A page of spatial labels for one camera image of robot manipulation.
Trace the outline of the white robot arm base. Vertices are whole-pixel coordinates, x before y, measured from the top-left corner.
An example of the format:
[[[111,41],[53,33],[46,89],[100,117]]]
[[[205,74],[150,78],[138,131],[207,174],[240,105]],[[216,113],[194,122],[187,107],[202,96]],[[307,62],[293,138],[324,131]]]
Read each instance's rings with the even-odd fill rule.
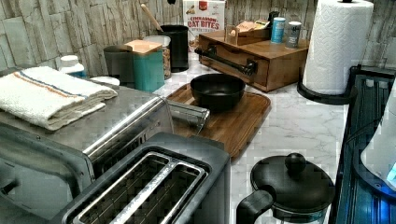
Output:
[[[396,188],[396,87],[392,89],[380,124],[361,153],[362,164],[392,190]]]

